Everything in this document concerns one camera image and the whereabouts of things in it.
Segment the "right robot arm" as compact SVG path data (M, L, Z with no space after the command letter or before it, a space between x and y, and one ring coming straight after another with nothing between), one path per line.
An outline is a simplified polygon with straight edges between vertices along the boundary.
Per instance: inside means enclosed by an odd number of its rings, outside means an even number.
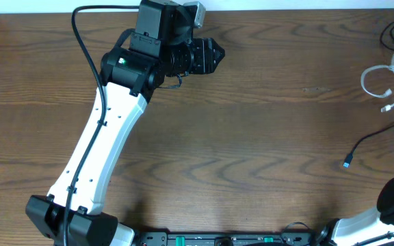
M347 219L334 219L312 245L386 245L394 243L394 178L381 190L376 206Z

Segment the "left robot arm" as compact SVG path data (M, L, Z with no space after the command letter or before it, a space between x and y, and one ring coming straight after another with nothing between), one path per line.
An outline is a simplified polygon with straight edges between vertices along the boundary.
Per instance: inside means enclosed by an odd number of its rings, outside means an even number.
M130 245L135 231L104 212L107 187L124 144L166 77L210 74L225 56L212 38L176 44L132 34L104 54L90 117L64 171L25 212L56 245Z

